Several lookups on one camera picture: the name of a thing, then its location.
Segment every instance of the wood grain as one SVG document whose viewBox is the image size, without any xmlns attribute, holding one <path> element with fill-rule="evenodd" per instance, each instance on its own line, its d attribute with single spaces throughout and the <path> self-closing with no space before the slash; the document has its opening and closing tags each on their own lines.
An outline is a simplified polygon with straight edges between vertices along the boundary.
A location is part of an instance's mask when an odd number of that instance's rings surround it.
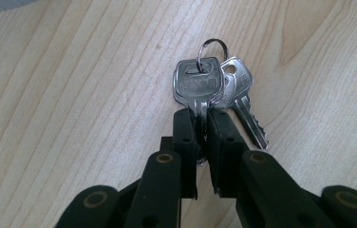
<svg viewBox="0 0 357 228">
<path fill-rule="evenodd" d="M 39 0 L 0 12 L 0 227 L 51 227 L 87 187 L 138 179 L 181 108 L 177 62 L 212 37 L 254 76 L 269 153 L 315 194 L 357 189 L 357 1 Z M 208 165 L 198 188 L 182 227 L 241 227 Z"/>
</svg>

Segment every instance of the light wood surface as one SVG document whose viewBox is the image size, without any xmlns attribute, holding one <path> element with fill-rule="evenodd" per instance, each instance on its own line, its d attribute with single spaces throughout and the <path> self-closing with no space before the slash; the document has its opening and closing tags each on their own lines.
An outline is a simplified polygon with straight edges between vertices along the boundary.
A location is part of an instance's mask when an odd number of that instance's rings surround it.
<svg viewBox="0 0 357 228">
<path fill-rule="evenodd" d="M 269 153 L 315 194 L 357 189 L 357 1 L 38 0 L 0 12 L 0 227 L 52 227 L 87 187 L 137 180 L 182 108 L 177 62 L 213 37 L 254 76 Z M 240 227 L 208 165 L 198 179 L 182 227 Z"/>
</svg>

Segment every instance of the key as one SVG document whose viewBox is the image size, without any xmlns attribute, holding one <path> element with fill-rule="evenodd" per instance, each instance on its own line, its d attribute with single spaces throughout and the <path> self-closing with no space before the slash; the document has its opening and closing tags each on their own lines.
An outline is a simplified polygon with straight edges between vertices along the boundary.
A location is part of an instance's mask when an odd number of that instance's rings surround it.
<svg viewBox="0 0 357 228">
<path fill-rule="evenodd" d="M 215 57 L 202 58 L 204 71 L 199 72 L 197 61 L 183 60 L 178 63 L 174 75 L 173 88 L 176 100 L 187 103 L 195 117 L 195 130 L 198 143 L 205 148 L 207 110 L 211 101 L 219 96 L 224 87 L 223 72 Z M 197 155 L 197 165 L 202 165 L 205 155 Z"/>
<path fill-rule="evenodd" d="M 230 58 L 225 61 L 222 68 L 225 69 L 229 66 L 235 67 L 233 73 L 235 77 L 235 95 L 234 101 L 230 107 L 235 111 L 241 124 L 247 131 L 252 142 L 259 149 L 267 149 L 268 141 L 264 129 L 259 125 L 258 120 L 251 113 L 250 98 L 248 92 L 253 85 L 253 76 L 247 67 L 236 57 Z"/>
</svg>

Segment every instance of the key ring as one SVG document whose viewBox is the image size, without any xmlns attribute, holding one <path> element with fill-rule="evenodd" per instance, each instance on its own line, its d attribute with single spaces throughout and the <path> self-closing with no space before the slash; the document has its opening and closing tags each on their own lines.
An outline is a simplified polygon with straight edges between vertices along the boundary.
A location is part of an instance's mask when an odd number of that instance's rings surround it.
<svg viewBox="0 0 357 228">
<path fill-rule="evenodd" d="M 201 64 L 201 52 L 203 50 L 203 48 L 206 48 L 209 44 L 211 44 L 212 42 L 218 42 L 222 45 L 223 47 L 223 51 L 224 51 L 224 60 L 228 60 L 229 58 L 229 50 L 228 50 L 228 47 L 226 46 L 226 44 L 219 40 L 219 39 L 209 39 L 207 41 L 205 41 L 205 43 L 203 43 L 203 45 L 201 46 L 201 48 L 199 49 L 199 52 L 198 52 L 198 56 L 196 58 L 197 60 L 197 69 L 199 71 L 199 73 L 202 73 L 204 71 L 204 69 L 202 68 L 202 64 Z"/>
</svg>

